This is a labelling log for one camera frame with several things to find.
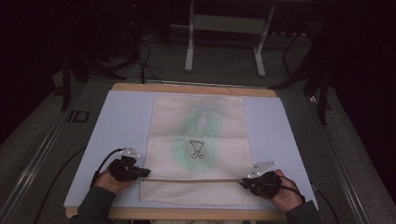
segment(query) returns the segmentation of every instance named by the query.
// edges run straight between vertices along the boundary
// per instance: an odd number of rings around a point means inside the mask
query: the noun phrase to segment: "dark background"
[[[110,2],[117,11],[124,1]],[[315,66],[318,56],[330,59],[331,85],[396,201],[396,6],[392,0],[336,2],[347,7],[332,11],[323,31],[325,37],[315,42],[308,65]],[[187,24],[189,1],[147,0],[145,7],[148,25],[165,38],[170,23]],[[205,1],[201,7],[209,8]],[[2,1],[0,8],[2,143],[54,91],[50,77],[61,69],[62,57],[70,46],[106,60],[118,37],[106,36],[108,23],[93,13],[89,0]],[[224,11],[247,12],[232,5]],[[257,16],[260,11],[250,13]],[[106,22],[124,22],[124,12],[117,16],[108,16],[113,19]],[[290,33],[295,21],[288,6],[282,6],[271,29]],[[134,50],[135,46],[125,48]]]

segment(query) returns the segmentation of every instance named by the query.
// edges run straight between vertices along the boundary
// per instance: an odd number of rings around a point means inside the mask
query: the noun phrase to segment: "gray floor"
[[[251,49],[254,36],[248,37],[251,44],[239,41],[239,36],[233,42],[225,42],[225,39],[219,38],[221,35],[212,33],[200,33],[198,36],[190,73],[184,72],[187,50],[185,33],[173,36],[166,43],[155,35],[145,38],[145,43],[150,47],[148,64],[153,66],[151,71],[165,83],[192,82],[263,89],[288,78],[281,55],[290,39],[283,35],[270,35],[265,42],[262,56],[266,77],[257,76]],[[309,46],[310,43],[303,36],[297,40],[288,53],[291,68],[298,66]],[[146,58],[148,49],[143,46],[141,54]],[[138,82],[140,66],[136,64],[119,73],[128,77],[128,82]],[[152,76],[149,70],[146,76]],[[59,83],[60,74],[54,78]],[[16,209],[10,214],[8,223],[34,222],[57,172],[75,152],[88,144],[106,93],[115,82],[94,73],[87,84],[73,81],[73,102],[68,111],[60,112],[60,96],[49,96],[1,146],[2,205],[6,204],[23,169],[35,153],[43,147],[48,149],[41,169],[32,179],[30,188],[26,188],[25,194],[21,195],[24,197],[15,204]],[[328,125],[322,126],[316,117],[316,105],[302,94],[304,82],[276,93],[284,103],[309,177],[334,206],[341,223],[394,223],[395,205],[380,182],[334,90],[330,91],[328,97],[331,108],[326,112]],[[89,111],[90,117],[85,123],[67,122],[71,110]],[[49,138],[48,133],[54,133],[55,137]],[[67,223],[63,203],[81,157],[82,153],[71,160],[59,176],[38,223]],[[335,223],[328,205],[319,194],[316,193],[316,196],[323,223]]]

